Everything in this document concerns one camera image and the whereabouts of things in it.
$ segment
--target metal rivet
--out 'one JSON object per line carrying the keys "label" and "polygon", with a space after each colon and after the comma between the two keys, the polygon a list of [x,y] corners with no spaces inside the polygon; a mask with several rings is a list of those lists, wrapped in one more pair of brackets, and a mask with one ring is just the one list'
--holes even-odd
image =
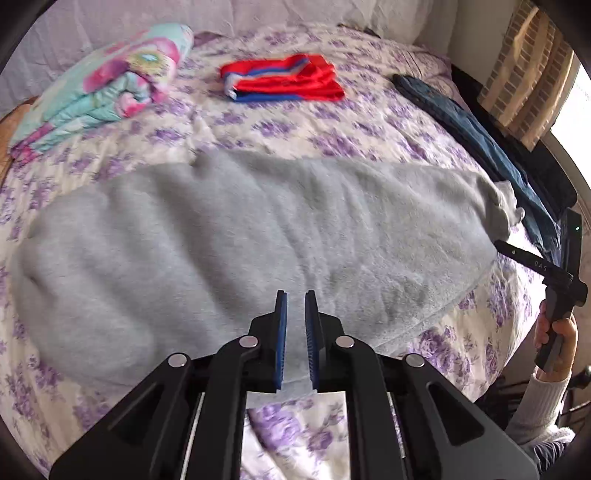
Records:
{"label": "metal rivet", "polygon": [[355,344],[355,340],[353,340],[350,336],[341,335],[336,339],[336,344],[341,348],[351,348]]}
{"label": "metal rivet", "polygon": [[182,353],[175,353],[168,357],[168,364],[171,367],[178,368],[183,367],[189,359],[187,355],[183,355]]}
{"label": "metal rivet", "polygon": [[239,343],[244,348],[254,348],[258,345],[258,338],[252,335],[245,335],[240,339]]}
{"label": "metal rivet", "polygon": [[421,368],[425,364],[425,359],[418,353],[411,353],[410,355],[407,355],[405,360],[406,363],[414,368]]}

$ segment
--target floral bedsheet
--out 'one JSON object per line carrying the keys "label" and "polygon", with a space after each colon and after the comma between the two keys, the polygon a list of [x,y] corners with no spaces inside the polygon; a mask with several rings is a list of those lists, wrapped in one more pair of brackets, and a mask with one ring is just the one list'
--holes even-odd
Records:
{"label": "floral bedsheet", "polygon": [[[238,59],[321,53],[346,99],[235,104],[221,65]],[[43,158],[15,164],[0,190],[0,414],[45,474],[119,397],[76,385],[40,358],[11,299],[9,262],[37,213],[58,195],[144,164],[189,162],[202,148],[244,148],[287,158],[366,157],[480,170],[470,155],[392,87],[411,74],[461,98],[447,61],[419,47],[321,25],[265,27],[195,47],[170,99],[132,119],[75,135]],[[521,225],[510,241],[534,251]],[[524,338],[544,297],[541,277],[499,257],[490,275],[441,322],[408,345],[475,400]],[[345,399],[312,395],[250,410],[242,476],[252,480],[349,477]]]}

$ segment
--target plaid curtain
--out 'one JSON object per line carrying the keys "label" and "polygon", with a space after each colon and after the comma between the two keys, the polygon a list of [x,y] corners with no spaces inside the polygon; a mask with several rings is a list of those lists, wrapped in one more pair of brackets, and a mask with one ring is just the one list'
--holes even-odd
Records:
{"label": "plaid curtain", "polygon": [[562,107],[573,49],[530,0],[513,14],[479,103],[500,126],[532,150]]}

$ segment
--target white sweater sleeve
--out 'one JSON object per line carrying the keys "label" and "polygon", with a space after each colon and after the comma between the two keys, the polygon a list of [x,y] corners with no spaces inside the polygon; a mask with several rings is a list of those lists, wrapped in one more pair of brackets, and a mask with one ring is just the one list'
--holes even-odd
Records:
{"label": "white sweater sleeve", "polygon": [[559,429],[555,425],[570,375],[562,382],[549,383],[538,380],[535,377],[536,372],[537,367],[505,433],[521,446],[536,445],[549,440],[570,442],[574,432],[567,428]]}

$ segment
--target human hand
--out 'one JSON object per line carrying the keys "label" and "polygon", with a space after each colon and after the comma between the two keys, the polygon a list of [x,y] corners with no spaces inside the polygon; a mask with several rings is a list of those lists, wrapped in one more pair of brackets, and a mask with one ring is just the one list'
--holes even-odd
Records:
{"label": "human hand", "polygon": [[[537,349],[540,349],[542,344],[548,343],[548,331],[550,330],[550,321],[546,318],[546,301],[540,303],[540,314],[535,321],[535,335],[534,344]],[[569,318],[556,320],[552,324],[552,330],[564,337],[560,355],[554,362],[553,370],[551,372],[544,372],[538,369],[536,378],[542,382],[561,382],[565,380],[573,367],[574,354],[577,351],[577,324],[574,316],[571,314]]]}

